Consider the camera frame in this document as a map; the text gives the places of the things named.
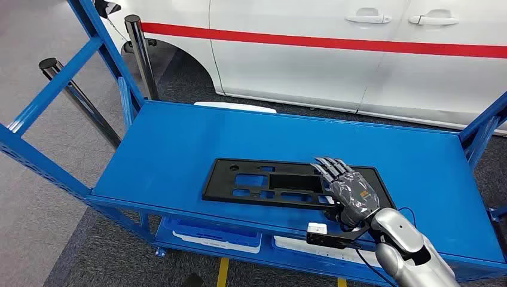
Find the lower shelf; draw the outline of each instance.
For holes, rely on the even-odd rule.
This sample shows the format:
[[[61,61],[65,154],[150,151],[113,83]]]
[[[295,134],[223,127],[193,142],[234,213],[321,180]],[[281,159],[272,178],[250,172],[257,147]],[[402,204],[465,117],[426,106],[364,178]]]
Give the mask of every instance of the lower shelf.
[[[263,234],[261,248],[258,254],[252,254],[231,249],[222,249],[198,243],[186,242],[173,235],[171,229],[160,224],[155,236],[155,244],[160,247],[181,249],[185,251],[206,254],[216,257],[227,257],[239,261],[253,262],[278,268],[285,268],[303,272],[322,274],[332,277],[342,277],[375,285],[389,286],[382,278],[373,273],[367,266],[353,262],[322,258],[317,259],[305,254],[295,254],[274,248],[273,236]]]

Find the rectangular cutout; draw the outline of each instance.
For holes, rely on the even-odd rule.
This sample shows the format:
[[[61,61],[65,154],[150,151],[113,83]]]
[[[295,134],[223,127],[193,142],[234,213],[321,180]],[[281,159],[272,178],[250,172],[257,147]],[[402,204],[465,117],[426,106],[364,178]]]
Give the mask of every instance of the rectangular cutout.
[[[242,190],[239,188],[236,188],[235,190],[233,190],[234,196],[248,196],[249,194],[250,194],[249,190]]]
[[[270,189],[311,190],[314,193],[322,193],[322,184],[318,175],[272,173],[270,174]]]
[[[311,196],[303,193],[282,193],[281,197],[283,200],[287,201],[307,202],[311,200]]]
[[[261,193],[259,193],[259,198],[261,199],[273,199],[274,198],[274,192],[269,190],[262,190]]]
[[[331,196],[319,196],[319,203],[334,204]]]
[[[274,172],[275,171],[274,166],[261,166],[261,170],[263,172]]]
[[[265,175],[247,175],[240,173],[236,175],[234,184],[247,187],[266,187],[268,185],[268,177]]]

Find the car door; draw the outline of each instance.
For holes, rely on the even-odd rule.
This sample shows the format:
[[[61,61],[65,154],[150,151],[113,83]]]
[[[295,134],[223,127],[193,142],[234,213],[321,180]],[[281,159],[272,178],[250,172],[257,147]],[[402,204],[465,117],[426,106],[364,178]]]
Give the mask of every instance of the car door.
[[[353,50],[306,45],[329,39],[388,39],[406,4],[407,0],[212,0],[210,28],[219,34],[233,31],[227,35],[241,38],[212,40],[223,91],[356,112],[383,52],[362,51],[355,42]],[[273,39],[299,42],[259,43]]]
[[[507,90],[506,11],[504,0],[412,0],[394,41],[477,46],[443,46],[462,56],[386,53],[358,113],[469,124]]]

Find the white car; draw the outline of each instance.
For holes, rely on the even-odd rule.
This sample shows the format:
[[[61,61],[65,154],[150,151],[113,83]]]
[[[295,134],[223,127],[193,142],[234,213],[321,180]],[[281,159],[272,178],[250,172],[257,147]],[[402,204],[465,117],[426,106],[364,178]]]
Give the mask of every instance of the white car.
[[[505,0],[113,2],[119,50],[136,14],[226,96],[462,129],[507,90]]]

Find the robot finger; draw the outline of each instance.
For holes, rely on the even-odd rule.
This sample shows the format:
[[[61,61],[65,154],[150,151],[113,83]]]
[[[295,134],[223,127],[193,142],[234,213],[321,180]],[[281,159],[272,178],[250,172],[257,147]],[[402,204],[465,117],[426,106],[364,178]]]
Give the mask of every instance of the robot finger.
[[[318,172],[320,172],[320,174],[322,175],[322,177],[324,177],[324,179],[331,183],[334,178],[319,164],[316,164],[316,163],[310,163],[311,166],[313,166]]]
[[[339,171],[340,175],[347,172],[347,170],[343,166],[341,166],[340,163],[338,163],[336,160],[334,160],[334,158],[326,157],[326,159]]]
[[[343,162],[343,160],[340,160],[339,158],[337,158],[337,159],[336,159],[336,161],[337,161],[337,162],[338,162],[341,166],[343,166],[343,168],[345,168],[345,170],[346,170],[347,172],[354,172],[354,170],[353,170],[350,166],[348,166],[346,163],[344,163],[344,162]]]
[[[339,173],[335,168],[334,166],[329,163],[326,158],[323,158],[323,157],[316,157],[315,158],[318,162],[322,163],[327,169],[329,172],[331,172],[331,174],[336,178],[338,177],[339,175],[341,175],[341,173]]]

